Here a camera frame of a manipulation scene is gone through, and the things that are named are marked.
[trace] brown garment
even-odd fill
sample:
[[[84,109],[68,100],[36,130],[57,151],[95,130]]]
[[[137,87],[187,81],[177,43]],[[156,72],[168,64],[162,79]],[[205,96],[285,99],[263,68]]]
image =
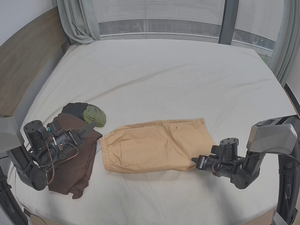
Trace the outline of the brown garment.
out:
[[[64,130],[69,130],[70,128],[78,129],[87,125],[80,118],[67,113],[60,113],[55,119],[58,119]],[[97,139],[101,137],[102,134],[93,130],[83,144],[78,147],[79,153],[76,157],[55,166],[54,180],[48,186],[50,191],[64,195],[73,193],[73,199],[82,196],[83,190],[88,186],[88,181],[92,174]],[[68,158],[77,153],[75,149],[73,150],[74,152],[70,152],[67,155]],[[51,177],[52,172],[48,172],[48,181],[51,180]]]
[[[104,167],[120,173],[195,168],[191,159],[210,155],[215,142],[203,118],[127,125],[100,139]]]

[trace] headboard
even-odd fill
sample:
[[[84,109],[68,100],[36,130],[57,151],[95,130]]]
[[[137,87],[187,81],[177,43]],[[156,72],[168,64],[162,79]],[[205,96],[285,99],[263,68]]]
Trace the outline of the headboard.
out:
[[[0,47],[0,114],[20,126],[42,85],[68,45],[55,7],[40,15]]]

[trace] black baseboard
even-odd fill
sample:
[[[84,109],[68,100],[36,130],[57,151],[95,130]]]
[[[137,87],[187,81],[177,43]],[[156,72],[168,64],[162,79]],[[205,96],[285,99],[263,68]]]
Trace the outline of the black baseboard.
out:
[[[284,89],[287,92],[288,96],[290,97],[292,103],[294,104],[297,113],[300,114],[300,104],[298,103],[297,98],[295,97],[295,95],[293,94],[293,92],[291,91],[287,83],[284,85]]]

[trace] wooden headboard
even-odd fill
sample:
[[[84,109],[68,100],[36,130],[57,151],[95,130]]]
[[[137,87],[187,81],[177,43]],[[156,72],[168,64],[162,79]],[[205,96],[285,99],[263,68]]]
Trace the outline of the wooden headboard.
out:
[[[0,47],[0,114],[14,115],[28,87],[66,43],[68,37],[55,7],[25,25]]]

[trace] curtain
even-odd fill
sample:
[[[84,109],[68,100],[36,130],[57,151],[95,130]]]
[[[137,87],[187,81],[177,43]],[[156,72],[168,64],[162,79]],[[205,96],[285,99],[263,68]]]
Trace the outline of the curtain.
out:
[[[300,0],[284,0],[284,12],[273,54],[268,63],[284,86],[300,44]]]
[[[52,0],[58,6],[62,27],[71,43],[89,44],[100,40],[93,0]]]

